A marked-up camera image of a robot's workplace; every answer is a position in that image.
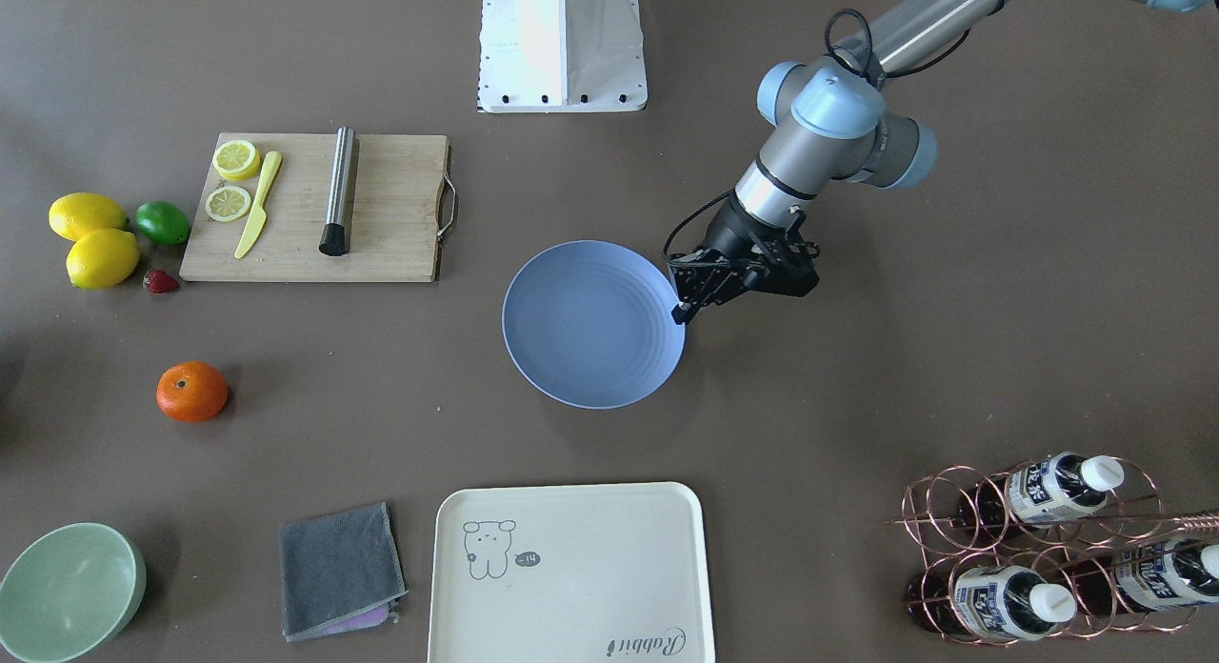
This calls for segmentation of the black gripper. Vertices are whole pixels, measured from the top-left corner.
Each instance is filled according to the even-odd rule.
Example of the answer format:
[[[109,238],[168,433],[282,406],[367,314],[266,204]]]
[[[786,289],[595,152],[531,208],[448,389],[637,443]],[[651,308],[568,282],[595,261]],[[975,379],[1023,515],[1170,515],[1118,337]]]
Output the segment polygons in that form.
[[[698,311],[719,303],[720,292],[767,292],[770,261],[753,247],[766,250],[766,243],[777,239],[777,228],[748,214],[737,197],[724,199],[702,243],[712,254],[668,256],[668,272],[678,297],[670,310],[674,323],[688,325]]]

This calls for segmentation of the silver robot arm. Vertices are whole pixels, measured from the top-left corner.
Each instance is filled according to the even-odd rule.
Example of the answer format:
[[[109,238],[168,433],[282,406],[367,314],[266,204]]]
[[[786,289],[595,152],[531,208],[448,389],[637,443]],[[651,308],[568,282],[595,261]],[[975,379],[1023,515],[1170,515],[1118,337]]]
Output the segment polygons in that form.
[[[1011,0],[902,0],[879,20],[844,9],[855,35],[833,41],[809,65],[769,69],[757,107],[773,126],[731,190],[709,199],[709,227],[689,254],[666,254],[675,288],[670,319],[688,325],[708,306],[745,292],[802,297],[818,285],[816,243],[802,236],[809,204],[830,182],[911,189],[937,158],[928,126],[887,111],[889,80],[933,67],[957,50],[972,26]]]

